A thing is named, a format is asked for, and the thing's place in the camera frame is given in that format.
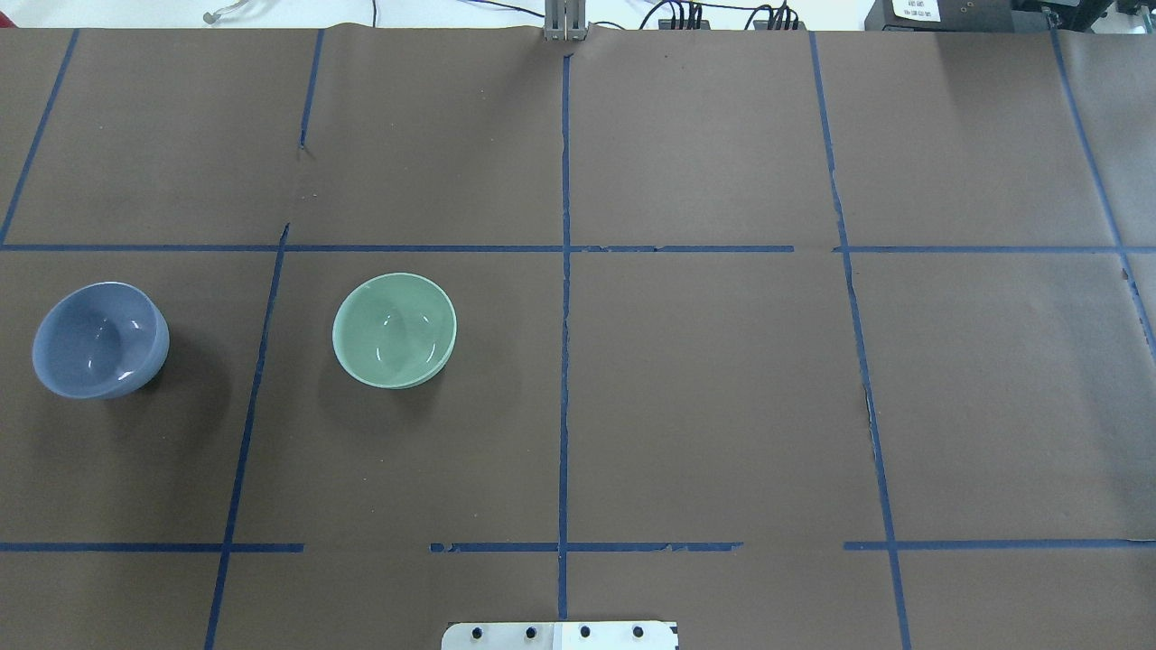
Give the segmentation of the blue ceramic bowl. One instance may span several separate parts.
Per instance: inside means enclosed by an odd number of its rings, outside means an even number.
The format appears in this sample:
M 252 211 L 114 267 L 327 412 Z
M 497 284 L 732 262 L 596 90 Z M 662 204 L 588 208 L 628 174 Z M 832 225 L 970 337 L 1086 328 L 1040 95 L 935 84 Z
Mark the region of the blue ceramic bowl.
M 135 285 L 84 285 L 42 318 L 34 374 L 62 398 L 120 398 L 157 378 L 170 342 L 168 320 Z

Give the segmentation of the green ceramic bowl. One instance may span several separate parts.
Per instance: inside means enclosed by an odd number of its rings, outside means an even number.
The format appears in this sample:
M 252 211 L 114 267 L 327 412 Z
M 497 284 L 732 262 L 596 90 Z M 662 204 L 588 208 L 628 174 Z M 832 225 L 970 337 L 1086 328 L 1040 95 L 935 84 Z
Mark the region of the green ceramic bowl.
M 457 337 L 457 309 L 440 285 L 390 273 L 348 293 L 331 325 L 331 349 L 355 381 L 403 390 L 440 374 Z

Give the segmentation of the brown paper table cover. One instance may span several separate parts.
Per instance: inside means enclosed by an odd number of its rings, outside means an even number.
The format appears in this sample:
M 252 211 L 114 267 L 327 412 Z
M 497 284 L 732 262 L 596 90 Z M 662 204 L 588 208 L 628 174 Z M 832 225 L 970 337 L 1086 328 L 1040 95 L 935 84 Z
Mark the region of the brown paper table cover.
M 168 359 L 55 396 L 108 281 Z M 5 649 L 598 618 L 1153 648 L 1151 37 L 3 30 Z

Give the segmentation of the black power strip left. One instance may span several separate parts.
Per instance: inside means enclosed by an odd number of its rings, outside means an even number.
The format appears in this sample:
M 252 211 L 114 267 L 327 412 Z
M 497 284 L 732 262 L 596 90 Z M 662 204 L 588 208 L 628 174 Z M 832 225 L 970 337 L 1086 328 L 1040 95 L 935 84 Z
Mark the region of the black power strip left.
M 666 19 L 652 19 L 659 12 L 661 5 L 668 5 L 670 16 Z M 682 1 L 666 1 L 655 5 L 654 12 L 649 13 L 647 21 L 653 22 L 661 32 L 701 32 L 709 30 L 711 25 L 704 16 L 705 5 L 682 3 Z

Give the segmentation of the black power strip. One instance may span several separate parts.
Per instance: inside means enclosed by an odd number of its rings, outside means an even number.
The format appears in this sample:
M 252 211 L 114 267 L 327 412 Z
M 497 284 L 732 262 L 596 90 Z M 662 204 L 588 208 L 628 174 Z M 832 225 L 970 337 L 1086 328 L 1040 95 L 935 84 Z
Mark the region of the black power strip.
M 798 32 L 805 30 L 805 22 L 790 3 L 759 5 L 750 12 L 744 29 L 753 32 Z
M 670 16 L 666 19 L 652 19 L 659 12 L 661 5 L 668 5 Z M 682 1 L 666 1 L 655 5 L 654 12 L 649 13 L 647 21 L 653 22 L 661 32 L 701 32 L 709 30 L 711 25 L 704 16 L 705 5 L 682 3 Z

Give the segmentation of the white metal mounting plate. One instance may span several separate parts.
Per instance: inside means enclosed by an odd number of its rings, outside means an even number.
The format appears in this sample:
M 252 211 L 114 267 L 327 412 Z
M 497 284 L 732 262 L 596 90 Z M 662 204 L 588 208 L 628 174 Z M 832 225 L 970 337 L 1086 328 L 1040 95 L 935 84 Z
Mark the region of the white metal mounting plate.
M 679 649 L 676 622 L 540 621 L 460 622 L 444 631 L 442 649 Z

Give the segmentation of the black power strip right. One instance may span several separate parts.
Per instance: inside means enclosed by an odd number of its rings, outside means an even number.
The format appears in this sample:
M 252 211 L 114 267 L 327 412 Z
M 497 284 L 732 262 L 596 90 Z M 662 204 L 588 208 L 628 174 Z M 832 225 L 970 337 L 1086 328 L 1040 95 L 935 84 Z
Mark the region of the black power strip right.
M 790 3 L 759 5 L 750 12 L 744 29 L 753 32 L 798 32 L 805 30 L 805 22 Z

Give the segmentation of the black equipment box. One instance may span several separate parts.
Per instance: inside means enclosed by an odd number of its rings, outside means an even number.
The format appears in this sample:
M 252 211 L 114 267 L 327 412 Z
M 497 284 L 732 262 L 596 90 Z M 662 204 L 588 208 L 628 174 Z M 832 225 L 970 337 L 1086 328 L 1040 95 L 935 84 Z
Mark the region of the black equipment box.
M 1048 19 L 1021 1 L 874 1 L 864 31 L 1045 34 Z

